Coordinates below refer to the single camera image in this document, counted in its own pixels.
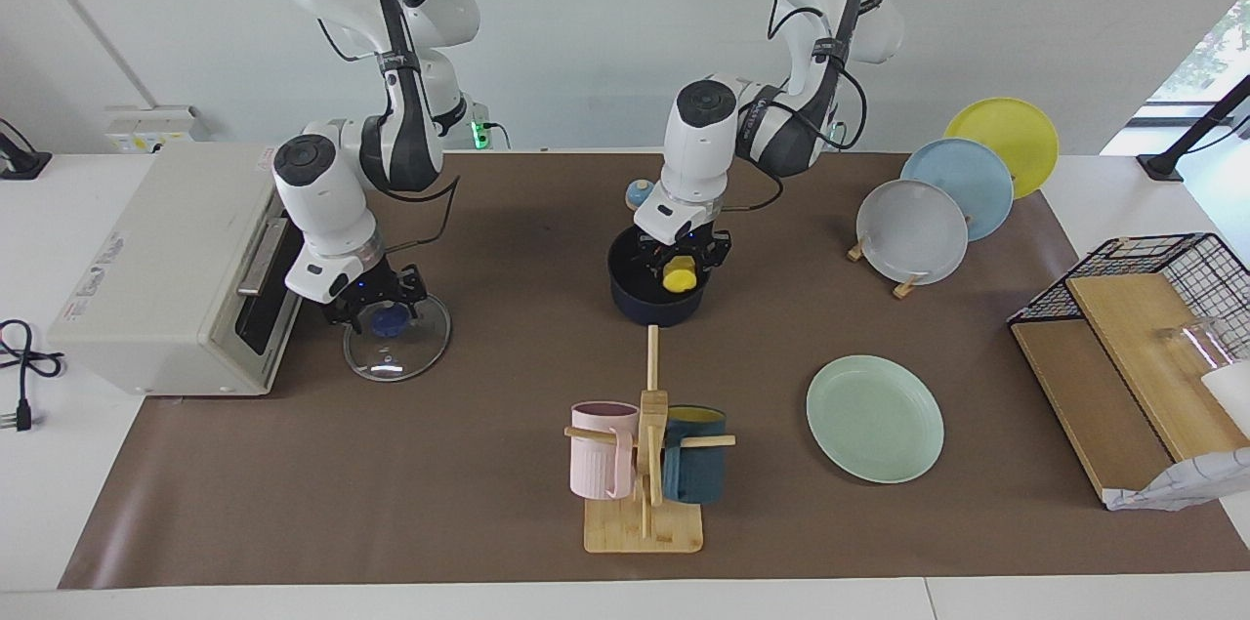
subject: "window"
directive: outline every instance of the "window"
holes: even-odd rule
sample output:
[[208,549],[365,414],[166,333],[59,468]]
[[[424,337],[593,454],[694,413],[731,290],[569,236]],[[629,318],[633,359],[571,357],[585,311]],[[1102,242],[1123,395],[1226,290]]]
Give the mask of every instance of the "window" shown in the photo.
[[1250,0],[1238,0],[1150,96],[1150,104],[1214,104],[1250,74]]

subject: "wire basket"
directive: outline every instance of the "wire basket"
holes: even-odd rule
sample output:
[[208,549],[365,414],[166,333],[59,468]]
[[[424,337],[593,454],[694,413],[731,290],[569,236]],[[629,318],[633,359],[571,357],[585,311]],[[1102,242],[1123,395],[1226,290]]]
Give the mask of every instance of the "wire basket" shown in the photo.
[[1081,320],[1069,279],[1121,274],[1164,274],[1196,318],[1219,320],[1219,336],[1238,359],[1250,359],[1250,271],[1209,232],[1108,240],[1009,324]]

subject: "green plate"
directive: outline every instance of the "green plate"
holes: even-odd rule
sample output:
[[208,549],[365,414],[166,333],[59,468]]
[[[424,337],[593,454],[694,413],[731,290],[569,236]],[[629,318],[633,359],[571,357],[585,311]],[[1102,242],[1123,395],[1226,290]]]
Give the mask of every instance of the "green plate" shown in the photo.
[[845,356],[821,368],[808,389],[808,425],[834,464],[875,484],[920,476],[945,440],[929,389],[879,356]]

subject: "brown table mat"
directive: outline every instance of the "brown table mat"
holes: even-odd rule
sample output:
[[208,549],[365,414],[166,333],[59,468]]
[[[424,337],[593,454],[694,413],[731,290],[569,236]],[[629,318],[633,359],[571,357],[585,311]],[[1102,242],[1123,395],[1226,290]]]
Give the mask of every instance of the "brown table mat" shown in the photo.
[[[571,404],[644,388],[645,330],[615,311],[605,255],[630,224],[625,184],[659,159],[491,154],[449,160],[464,181],[446,236],[396,260],[450,305],[442,361],[359,380],[305,305],[271,395],[144,402],[61,588],[1250,569],[1219,505],[1108,512],[1090,489],[1004,324],[1075,261],[1040,194],[901,302],[844,259],[859,202],[902,161],[825,158],[719,224],[735,248],[661,340],[661,388],[724,409],[739,436],[701,552],[585,554],[561,434]],[[746,166],[732,178],[731,202],[770,192]],[[391,242],[441,211],[371,202]],[[816,448],[808,385],[848,354],[931,389],[946,444],[925,476],[868,484]]]

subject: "dark blue mug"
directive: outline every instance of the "dark blue mug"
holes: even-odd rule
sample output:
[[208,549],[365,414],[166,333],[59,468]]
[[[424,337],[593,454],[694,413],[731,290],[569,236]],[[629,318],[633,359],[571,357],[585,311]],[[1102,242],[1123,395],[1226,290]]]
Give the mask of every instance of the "dark blue mug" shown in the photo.
[[725,491],[725,448],[682,449],[686,438],[725,434],[725,414],[701,405],[674,405],[664,430],[664,496],[678,502],[716,502]]

